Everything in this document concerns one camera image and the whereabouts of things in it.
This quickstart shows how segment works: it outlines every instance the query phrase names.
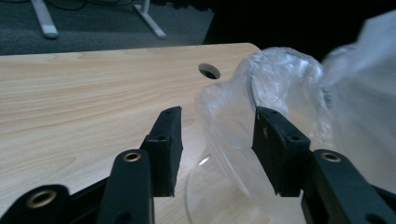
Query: plastic bag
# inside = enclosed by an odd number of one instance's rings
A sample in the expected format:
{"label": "plastic bag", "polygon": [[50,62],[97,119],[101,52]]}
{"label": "plastic bag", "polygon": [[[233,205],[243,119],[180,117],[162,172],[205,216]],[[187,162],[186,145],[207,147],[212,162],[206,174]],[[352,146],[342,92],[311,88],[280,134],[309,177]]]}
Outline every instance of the plastic bag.
{"label": "plastic bag", "polygon": [[339,151],[371,183],[396,192],[396,11],[368,20],[357,43],[323,63],[290,48],[246,57],[197,96],[205,139],[224,174],[274,223],[303,223],[301,199],[275,196],[252,145],[254,108],[273,108],[311,141]]}
{"label": "plastic bag", "polygon": [[314,92],[321,76],[320,63],[310,56],[289,48],[265,49],[246,57],[229,81],[209,86],[197,97],[212,155],[235,185],[275,223],[290,223],[285,212],[296,217],[293,223],[304,223],[304,218],[300,199],[274,194],[251,149],[255,106],[272,107],[286,117],[289,105],[315,112],[319,102]]}
{"label": "plastic bag", "polygon": [[356,43],[323,61],[321,142],[346,155],[375,186],[396,193],[396,10],[367,20]]}

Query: crumpled plastic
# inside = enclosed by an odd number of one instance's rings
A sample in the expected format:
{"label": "crumpled plastic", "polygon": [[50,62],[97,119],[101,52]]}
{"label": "crumpled plastic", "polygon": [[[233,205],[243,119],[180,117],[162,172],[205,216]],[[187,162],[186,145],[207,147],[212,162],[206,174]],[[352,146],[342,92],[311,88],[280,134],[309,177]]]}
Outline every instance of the crumpled plastic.
{"label": "crumpled plastic", "polygon": [[279,111],[312,141],[346,155],[369,183],[396,193],[396,10],[367,20],[356,43],[320,63],[291,48],[246,57],[231,79],[196,98],[205,139],[222,171],[275,223],[301,213],[276,196],[251,149],[255,106]]}

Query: wood grain surface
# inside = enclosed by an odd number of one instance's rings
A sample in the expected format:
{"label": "wood grain surface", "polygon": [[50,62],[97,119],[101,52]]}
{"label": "wood grain surface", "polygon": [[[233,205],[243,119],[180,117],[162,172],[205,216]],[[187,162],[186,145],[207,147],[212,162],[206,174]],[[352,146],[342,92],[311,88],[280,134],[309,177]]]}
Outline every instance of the wood grain surface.
{"label": "wood grain surface", "polygon": [[[0,57],[0,215],[30,189],[62,184],[74,193],[108,176],[162,110],[180,105],[176,197],[156,198],[155,216],[190,223],[186,181],[205,149],[194,97],[257,50],[242,43]],[[200,63],[221,77],[204,77]]]}

